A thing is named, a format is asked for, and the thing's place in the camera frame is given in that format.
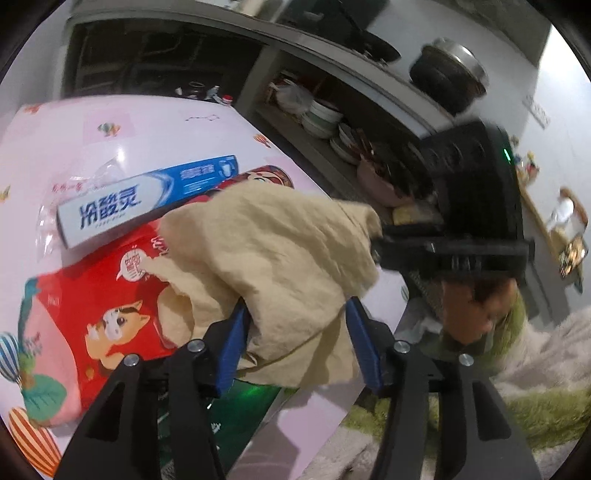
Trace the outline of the person right hand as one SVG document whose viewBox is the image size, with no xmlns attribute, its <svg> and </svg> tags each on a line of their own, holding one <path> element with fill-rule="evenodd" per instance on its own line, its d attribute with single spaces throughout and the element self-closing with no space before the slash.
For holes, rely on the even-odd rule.
<svg viewBox="0 0 591 480">
<path fill-rule="evenodd" d="M 462 345 L 478 341 L 509 314 L 517 292 L 516 280 L 508 279 L 496 287 L 486 300 L 477 301 L 472 286 L 444 282 L 444 331 Z"/>
</svg>

